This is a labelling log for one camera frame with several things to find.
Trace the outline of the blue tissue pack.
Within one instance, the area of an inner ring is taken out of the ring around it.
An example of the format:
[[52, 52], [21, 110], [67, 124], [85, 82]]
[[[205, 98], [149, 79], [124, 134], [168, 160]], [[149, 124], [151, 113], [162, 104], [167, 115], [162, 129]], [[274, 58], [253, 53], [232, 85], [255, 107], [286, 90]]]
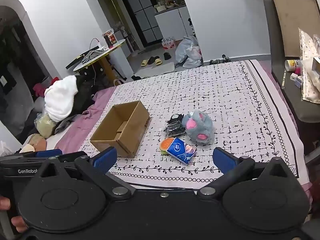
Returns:
[[174, 138], [166, 152], [185, 165], [189, 165], [196, 154], [196, 148], [186, 144], [179, 138]]

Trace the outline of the black shiny packaged item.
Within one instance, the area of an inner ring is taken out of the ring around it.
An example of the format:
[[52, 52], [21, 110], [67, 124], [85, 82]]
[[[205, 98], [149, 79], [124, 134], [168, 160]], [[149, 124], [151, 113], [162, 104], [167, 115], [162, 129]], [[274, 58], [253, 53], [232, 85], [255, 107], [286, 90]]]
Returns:
[[185, 128], [181, 121], [177, 120], [167, 125], [164, 130], [166, 138], [178, 137], [185, 134]]

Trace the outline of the orange burger plush toy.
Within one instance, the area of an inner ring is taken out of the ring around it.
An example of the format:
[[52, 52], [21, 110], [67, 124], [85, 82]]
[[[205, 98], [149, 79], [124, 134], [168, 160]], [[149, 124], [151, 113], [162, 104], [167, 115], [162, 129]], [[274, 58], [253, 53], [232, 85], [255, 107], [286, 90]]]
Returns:
[[170, 137], [170, 138], [164, 139], [164, 140], [160, 143], [159, 149], [160, 149], [162, 155], [168, 155], [167, 150], [168, 150], [168, 148], [170, 147], [170, 145], [172, 144], [172, 142], [173, 142], [174, 140], [175, 140], [175, 138]]

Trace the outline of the black stitched fabric pouch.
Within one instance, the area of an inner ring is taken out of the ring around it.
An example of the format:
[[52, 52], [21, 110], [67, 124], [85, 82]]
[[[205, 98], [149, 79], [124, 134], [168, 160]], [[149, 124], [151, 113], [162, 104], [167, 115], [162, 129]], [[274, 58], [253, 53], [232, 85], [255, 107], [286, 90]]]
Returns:
[[182, 122], [184, 115], [183, 114], [173, 114], [169, 121], [167, 121], [168, 124], [173, 124], [176, 122]]

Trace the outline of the purple bed sheet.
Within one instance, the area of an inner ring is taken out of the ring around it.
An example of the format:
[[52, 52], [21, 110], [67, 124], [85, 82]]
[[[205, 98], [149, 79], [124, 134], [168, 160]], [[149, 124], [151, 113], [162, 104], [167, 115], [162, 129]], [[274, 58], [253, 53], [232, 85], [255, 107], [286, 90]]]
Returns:
[[97, 121], [100, 119], [116, 87], [110, 87], [98, 91], [93, 97], [94, 104], [88, 107], [68, 128], [68, 131], [55, 145], [63, 154], [78, 152]]

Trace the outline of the brown cardboard box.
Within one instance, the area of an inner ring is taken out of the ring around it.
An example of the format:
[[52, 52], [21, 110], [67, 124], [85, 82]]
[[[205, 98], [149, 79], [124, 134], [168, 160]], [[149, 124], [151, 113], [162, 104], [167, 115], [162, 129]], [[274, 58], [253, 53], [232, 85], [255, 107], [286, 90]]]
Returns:
[[103, 151], [114, 147], [117, 155], [133, 158], [150, 121], [150, 114], [141, 101], [114, 105], [91, 136], [91, 144]]

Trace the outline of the white patterned bed cover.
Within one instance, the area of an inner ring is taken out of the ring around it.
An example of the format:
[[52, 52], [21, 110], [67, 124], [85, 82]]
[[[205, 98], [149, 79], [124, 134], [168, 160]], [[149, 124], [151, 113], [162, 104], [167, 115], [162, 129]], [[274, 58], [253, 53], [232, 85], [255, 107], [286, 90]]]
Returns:
[[257, 163], [281, 159], [309, 182], [304, 146], [258, 61], [164, 74], [118, 86], [80, 149], [113, 146], [111, 174], [138, 187], [200, 189], [229, 167], [221, 148]]

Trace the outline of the round white yellow table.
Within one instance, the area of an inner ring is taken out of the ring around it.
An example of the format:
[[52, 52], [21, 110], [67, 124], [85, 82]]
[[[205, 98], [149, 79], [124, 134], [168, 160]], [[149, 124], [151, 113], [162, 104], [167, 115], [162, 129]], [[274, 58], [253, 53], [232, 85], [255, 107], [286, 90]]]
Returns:
[[101, 50], [90, 50], [82, 59], [82, 61], [73, 69], [73, 72], [78, 72], [83, 68], [86, 68], [95, 62], [99, 62], [102, 66], [104, 73], [108, 80], [112, 83], [117, 79], [115, 74], [113, 73], [113, 70], [111, 68], [111, 65], [107, 61], [106, 57], [107, 55], [111, 54], [116, 49], [120, 48], [123, 43], [125, 42], [124, 39], [117, 41], [112, 48]]

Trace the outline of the black dumbbell set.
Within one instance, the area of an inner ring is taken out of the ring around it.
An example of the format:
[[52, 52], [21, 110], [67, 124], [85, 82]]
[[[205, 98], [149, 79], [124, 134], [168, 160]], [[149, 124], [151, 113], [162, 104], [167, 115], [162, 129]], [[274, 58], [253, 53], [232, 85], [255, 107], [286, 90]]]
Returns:
[[221, 59], [210, 60], [209, 64], [221, 64], [231, 62], [231, 59], [225, 54], [222, 55]]

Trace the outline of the white plastic bag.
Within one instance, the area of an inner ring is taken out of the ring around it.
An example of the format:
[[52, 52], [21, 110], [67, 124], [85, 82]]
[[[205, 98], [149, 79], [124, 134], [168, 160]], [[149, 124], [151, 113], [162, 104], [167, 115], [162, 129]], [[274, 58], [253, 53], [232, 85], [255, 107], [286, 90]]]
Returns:
[[186, 61], [183, 68], [191, 69], [202, 65], [202, 54], [199, 46], [191, 46], [185, 49]]

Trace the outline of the yellow slipper right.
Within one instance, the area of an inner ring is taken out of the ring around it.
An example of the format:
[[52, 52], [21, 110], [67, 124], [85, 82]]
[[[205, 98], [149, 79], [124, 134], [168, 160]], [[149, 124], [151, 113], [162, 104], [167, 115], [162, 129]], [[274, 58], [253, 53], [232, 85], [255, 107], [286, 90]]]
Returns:
[[161, 59], [157, 58], [155, 59], [155, 65], [156, 66], [160, 66], [163, 62], [161, 61]]

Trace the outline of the patterned gift bag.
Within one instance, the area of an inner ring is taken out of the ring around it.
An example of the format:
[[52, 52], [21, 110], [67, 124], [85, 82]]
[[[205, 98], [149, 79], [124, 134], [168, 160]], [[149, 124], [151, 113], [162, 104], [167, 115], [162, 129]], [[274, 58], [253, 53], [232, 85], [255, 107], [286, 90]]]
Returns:
[[311, 37], [299, 28], [300, 61], [302, 63], [302, 99], [319, 105], [319, 70], [313, 67], [319, 59], [319, 35]]

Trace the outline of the grey plastic bag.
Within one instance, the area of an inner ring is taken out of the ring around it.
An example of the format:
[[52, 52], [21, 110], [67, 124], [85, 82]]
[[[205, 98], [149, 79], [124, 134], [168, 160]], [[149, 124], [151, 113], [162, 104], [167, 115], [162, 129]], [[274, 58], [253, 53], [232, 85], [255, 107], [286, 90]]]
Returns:
[[198, 41], [194, 36], [185, 36], [176, 48], [175, 60], [177, 62], [182, 62], [187, 56], [187, 49], [197, 45]]

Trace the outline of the yellow white cup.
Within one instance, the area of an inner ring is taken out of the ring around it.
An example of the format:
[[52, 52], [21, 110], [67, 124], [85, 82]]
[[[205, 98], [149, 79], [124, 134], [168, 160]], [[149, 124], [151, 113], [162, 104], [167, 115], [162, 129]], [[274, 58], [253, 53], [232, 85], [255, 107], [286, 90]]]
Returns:
[[288, 72], [295, 72], [298, 68], [300, 68], [299, 60], [286, 60], [285, 61], [285, 69]]

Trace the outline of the black slipper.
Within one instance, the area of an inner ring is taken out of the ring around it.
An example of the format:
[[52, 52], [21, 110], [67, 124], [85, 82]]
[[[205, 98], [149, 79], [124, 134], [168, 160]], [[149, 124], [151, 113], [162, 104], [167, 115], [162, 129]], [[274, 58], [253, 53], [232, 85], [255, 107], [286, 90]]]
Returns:
[[167, 53], [167, 52], [165, 52], [165, 53], [163, 54], [163, 56], [164, 56], [164, 59], [165, 59], [165, 60], [171, 59], [171, 55], [170, 55], [169, 53]]

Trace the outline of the red snack box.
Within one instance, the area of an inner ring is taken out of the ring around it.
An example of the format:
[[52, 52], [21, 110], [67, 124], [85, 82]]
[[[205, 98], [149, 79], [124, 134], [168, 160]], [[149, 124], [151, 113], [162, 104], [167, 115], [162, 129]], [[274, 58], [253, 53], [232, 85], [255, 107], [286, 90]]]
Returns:
[[103, 33], [103, 38], [105, 39], [108, 48], [112, 48], [116, 43], [117, 43], [117, 39], [114, 35], [114, 30], [110, 29], [106, 32]]

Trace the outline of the pack of water bottles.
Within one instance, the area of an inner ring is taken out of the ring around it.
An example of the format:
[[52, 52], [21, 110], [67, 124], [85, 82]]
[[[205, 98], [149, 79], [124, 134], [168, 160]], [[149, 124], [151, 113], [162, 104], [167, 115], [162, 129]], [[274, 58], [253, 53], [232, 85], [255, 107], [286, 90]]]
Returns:
[[172, 37], [162, 39], [162, 47], [164, 50], [170, 50], [176, 48], [175, 39]]

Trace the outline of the white kitchen cabinet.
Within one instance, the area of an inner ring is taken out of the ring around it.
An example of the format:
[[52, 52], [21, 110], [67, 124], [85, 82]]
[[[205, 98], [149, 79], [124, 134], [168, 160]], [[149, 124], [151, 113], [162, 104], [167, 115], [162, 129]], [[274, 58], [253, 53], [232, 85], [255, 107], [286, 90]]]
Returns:
[[188, 21], [189, 18], [190, 15], [186, 6], [171, 8], [155, 15], [163, 38], [173, 38], [176, 41], [193, 34]]

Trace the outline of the dark grey chair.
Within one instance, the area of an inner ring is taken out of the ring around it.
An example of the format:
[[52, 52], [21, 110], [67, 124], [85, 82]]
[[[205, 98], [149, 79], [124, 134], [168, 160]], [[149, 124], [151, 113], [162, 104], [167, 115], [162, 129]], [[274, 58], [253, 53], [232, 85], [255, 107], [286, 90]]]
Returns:
[[302, 99], [302, 91], [285, 74], [285, 61], [301, 56], [299, 31], [319, 34], [317, 0], [264, 0], [271, 50], [272, 75], [296, 121], [304, 153], [315, 149], [319, 140], [319, 105]]

